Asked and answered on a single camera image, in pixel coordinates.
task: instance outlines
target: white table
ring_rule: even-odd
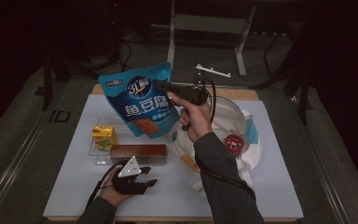
[[[257,206],[266,221],[293,221],[303,217],[290,175],[261,101],[234,101],[253,114],[263,145],[263,157],[251,172]],[[76,220],[84,211],[97,182],[109,166],[96,165],[89,146],[90,131],[99,117],[112,116],[114,109],[104,95],[91,94],[78,122],[71,145],[50,194],[44,217]],[[153,166],[139,181],[158,179],[144,195],[134,196],[117,210],[117,221],[205,221],[212,213],[204,191],[191,186],[198,175],[170,150],[167,164]]]

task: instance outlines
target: snack bag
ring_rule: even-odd
[[[157,80],[170,81],[171,65],[161,63],[144,69],[100,76],[109,104],[135,136],[160,137],[170,131],[179,114],[166,91],[155,88]]]

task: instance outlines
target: sleeve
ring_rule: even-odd
[[[80,216],[78,224],[112,224],[117,208],[107,200],[97,197]]]
[[[234,157],[215,133],[202,136],[194,144],[194,148],[198,160],[213,173],[243,181],[238,174]],[[202,170],[200,175],[215,224],[264,223],[255,200],[246,190]]]

